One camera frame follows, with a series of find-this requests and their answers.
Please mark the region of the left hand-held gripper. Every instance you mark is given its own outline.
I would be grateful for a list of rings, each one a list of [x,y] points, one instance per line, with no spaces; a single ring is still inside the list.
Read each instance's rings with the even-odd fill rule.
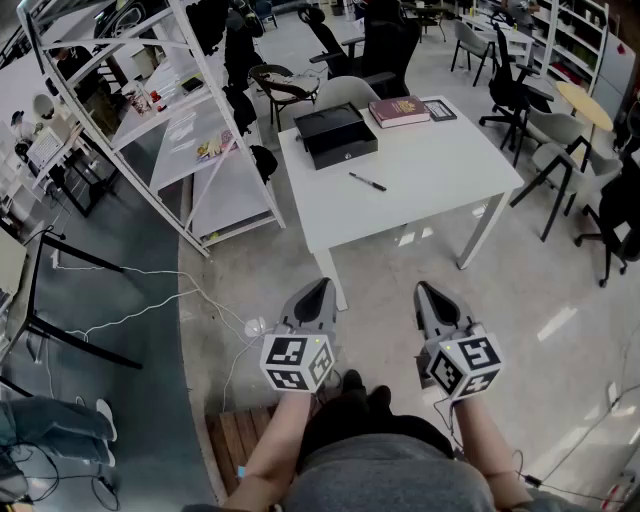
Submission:
[[[278,392],[315,394],[334,368],[337,299],[330,278],[315,280],[284,305],[265,336],[259,366]]]

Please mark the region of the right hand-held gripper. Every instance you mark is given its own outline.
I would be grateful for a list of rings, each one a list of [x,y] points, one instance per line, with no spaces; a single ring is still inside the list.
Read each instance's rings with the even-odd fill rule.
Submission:
[[[446,287],[419,281],[414,290],[418,329],[426,340],[466,330],[475,320],[469,305]],[[429,351],[428,375],[450,401],[485,392],[503,369],[503,354],[494,333],[478,327],[472,334],[439,341]]]

